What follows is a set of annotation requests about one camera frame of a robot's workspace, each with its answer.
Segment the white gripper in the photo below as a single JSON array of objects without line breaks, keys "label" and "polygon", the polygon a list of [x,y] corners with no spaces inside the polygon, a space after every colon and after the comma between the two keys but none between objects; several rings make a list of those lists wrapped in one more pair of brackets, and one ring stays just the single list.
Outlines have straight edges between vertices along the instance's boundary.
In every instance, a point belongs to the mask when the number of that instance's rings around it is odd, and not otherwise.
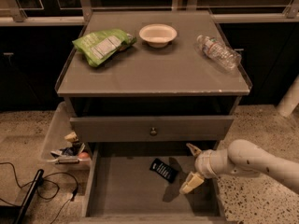
[{"label": "white gripper", "polygon": [[198,173],[189,172],[179,189],[180,194],[188,194],[202,185],[205,178],[214,178],[221,174],[221,153],[219,151],[212,149],[202,151],[191,143],[187,143],[186,147],[194,157],[197,157],[194,166]]}]

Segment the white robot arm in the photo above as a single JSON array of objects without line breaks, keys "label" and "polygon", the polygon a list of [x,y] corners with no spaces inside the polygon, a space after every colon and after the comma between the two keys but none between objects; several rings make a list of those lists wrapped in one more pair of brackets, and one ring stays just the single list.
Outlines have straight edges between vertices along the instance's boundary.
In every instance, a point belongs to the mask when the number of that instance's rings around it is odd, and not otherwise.
[{"label": "white robot arm", "polygon": [[[265,115],[264,125],[255,126],[253,121],[247,120],[241,126],[243,131],[256,130],[257,134],[270,130],[273,126],[270,115],[282,121],[291,121],[290,114],[298,106],[298,78],[291,84],[286,94],[276,108],[270,111],[258,111],[257,115]],[[267,175],[289,190],[299,193],[299,162],[281,158],[262,149],[251,141],[238,138],[228,143],[223,149],[201,150],[199,147],[187,143],[187,148],[194,156],[194,170],[179,181],[180,194],[188,194],[201,186],[206,179],[218,178],[222,175],[255,177]]]}]

